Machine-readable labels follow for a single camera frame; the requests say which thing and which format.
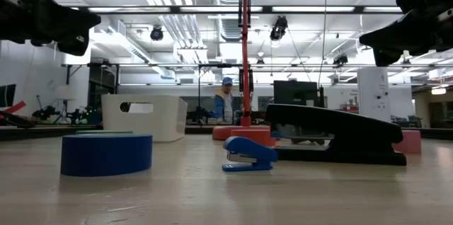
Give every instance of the person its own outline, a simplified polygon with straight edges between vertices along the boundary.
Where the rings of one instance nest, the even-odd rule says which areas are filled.
[[[222,88],[215,92],[215,116],[217,122],[232,122],[233,121],[233,79],[225,77],[222,81]]]

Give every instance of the small stapler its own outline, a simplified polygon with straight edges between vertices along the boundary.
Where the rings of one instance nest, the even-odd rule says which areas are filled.
[[[228,160],[249,164],[224,164],[223,171],[266,171],[277,161],[277,152],[245,137],[229,137],[224,142]]]

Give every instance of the blue tape roll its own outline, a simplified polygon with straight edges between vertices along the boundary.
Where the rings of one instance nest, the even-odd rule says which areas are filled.
[[[151,167],[151,135],[92,134],[63,137],[61,174],[121,175]]]

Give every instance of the blue cap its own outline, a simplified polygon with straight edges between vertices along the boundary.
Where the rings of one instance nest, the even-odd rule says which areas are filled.
[[[225,77],[224,80],[222,81],[222,85],[227,85],[227,84],[233,85],[233,79],[231,77]]]

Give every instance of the red pole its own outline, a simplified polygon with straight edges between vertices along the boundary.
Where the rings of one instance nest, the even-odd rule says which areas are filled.
[[[242,15],[242,69],[243,69],[243,117],[241,118],[241,125],[244,127],[251,126],[250,118],[250,88],[248,86],[248,57],[247,57],[247,40],[248,40],[248,17],[247,17],[247,3],[248,0],[243,1],[243,15]]]

